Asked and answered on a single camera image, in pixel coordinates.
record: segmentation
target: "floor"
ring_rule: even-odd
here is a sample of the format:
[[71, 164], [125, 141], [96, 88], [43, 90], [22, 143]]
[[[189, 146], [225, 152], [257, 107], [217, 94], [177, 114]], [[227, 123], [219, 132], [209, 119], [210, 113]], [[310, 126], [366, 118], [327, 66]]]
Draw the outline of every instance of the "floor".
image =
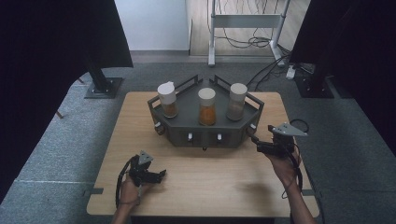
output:
[[[216, 14], [224, 15], [260, 15], [260, 14], [281, 14], [285, 8], [285, 0], [268, 1], [268, 0], [241, 0], [216, 1]], [[303, 23], [304, 15], [310, 0], [290, 1], [286, 14], [285, 23], [283, 25], [279, 38], [279, 45], [286, 49], [292, 49], [297, 34]], [[211, 22], [210, 15], [212, 11], [212, 1], [191, 1], [192, 11], [192, 30], [191, 30], [191, 56], [202, 56], [208, 53], [209, 41], [209, 24]], [[245, 56], [272, 56], [269, 48], [259, 48], [249, 45], [249, 39], [257, 37], [271, 39], [277, 29], [271, 28], [216, 28], [215, 42], [217, 55], [245, 55]], [[227, 38], [237, 40], [243, 43], [229, 43]]]

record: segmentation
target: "black cloth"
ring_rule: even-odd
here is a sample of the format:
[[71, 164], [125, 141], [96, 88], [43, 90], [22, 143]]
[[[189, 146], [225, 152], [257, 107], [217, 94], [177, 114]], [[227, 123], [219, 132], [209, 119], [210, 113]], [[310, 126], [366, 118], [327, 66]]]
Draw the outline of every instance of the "black cloth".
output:
[[[396, 3], [360, 0], [343, 32], [334, 35], [355, 2], [311, 0], [290, 62], [327, 63], [326, 72], [355, 98], [396, 155]], [[328, 46], [333, 48], [320, 62]]]
[[0, 197], [87, 66], [132, 67], [113, 0], [0, 1]]

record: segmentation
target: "hand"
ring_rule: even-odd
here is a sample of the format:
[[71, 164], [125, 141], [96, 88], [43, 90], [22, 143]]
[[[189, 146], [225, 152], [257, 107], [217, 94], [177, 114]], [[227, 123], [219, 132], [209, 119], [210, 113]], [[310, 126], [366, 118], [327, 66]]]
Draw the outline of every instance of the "hand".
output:
[[[121, 184], [120, 190], [120, 202], [116, 213], [114, 214], [112, 224], [124, 224], [128, 216], [131, 214], [132, 209], [139, 204], [139, 188], [134, 185], [129, 174], [125, 175], [126, 179]], [[142, 197], [148, 191], [153, 184], [145, 183], [142, 185]]]
[[[138, 205], [139, 202], [139, 187], [134, 185], [134, 181], [131, 179], [129, 174], [125, 175], [126, 178], [121, 184], [120, 188], [120, 205], [129, 204], [132, 207]], [[141, 194], [143, 195], [146, 191], [152, 188], [153, 184], [144, 183], [142, 185]]]
[[[294, 152], [292, 153], [295, 160], [300, 165], [301, 158], [297, 155], [298, 148], [295, 148]], [[293, 167], [293, 163], [291, 162], [290, 158], [279, 158], [271, 155], [265, 154], [265, 156], [271, 161], [274, 167], [274, 171], [279, 178], [280, 182], [282, 182], [283, 186], [287, 188], [289, 185], [295, 183], [296, 181], [296, 172]]]

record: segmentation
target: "person's right hand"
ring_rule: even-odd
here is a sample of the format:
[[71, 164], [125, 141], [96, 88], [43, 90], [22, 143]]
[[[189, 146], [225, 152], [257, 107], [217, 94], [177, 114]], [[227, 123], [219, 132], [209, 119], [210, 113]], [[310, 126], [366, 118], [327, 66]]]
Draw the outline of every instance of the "person's right hand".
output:
[[[294, 156], [295, 160], [297, 160], [297, 162], [300, 164], [301, 159], [297, 155], [296, 150], [298, 149], [296, 148], [292, 155]], [[297, 174], [294, 170], [293, 163], [291, 162], [289, 157], [279, 158], [267, 154], [265, 154], [265, 156], [271, 161], [277, 177], [282, 182], [285, 188], [290, 184], [295, 183]]]

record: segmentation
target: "orange liquid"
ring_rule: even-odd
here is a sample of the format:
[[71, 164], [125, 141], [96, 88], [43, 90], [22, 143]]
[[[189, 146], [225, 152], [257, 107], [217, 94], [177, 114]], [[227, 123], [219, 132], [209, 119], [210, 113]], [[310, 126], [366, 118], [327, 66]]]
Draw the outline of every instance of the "orange liquid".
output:
[[216, 123], [216, 110], [212, 106], [200, 106], [199, 122], [203, 125], [213, 125]]

